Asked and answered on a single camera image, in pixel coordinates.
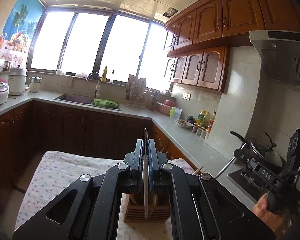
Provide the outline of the right human hand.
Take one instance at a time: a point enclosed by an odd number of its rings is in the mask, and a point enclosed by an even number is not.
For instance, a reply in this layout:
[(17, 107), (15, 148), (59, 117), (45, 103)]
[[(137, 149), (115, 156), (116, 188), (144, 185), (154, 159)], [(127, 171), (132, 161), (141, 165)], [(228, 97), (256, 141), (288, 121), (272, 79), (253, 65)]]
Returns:
[(268, 194), (265, 193), (253, 207), (253, 213), (275, 233), (276, 239), (281, 239), (287, 230), (286, 214), (276, 215), (269, 210)]

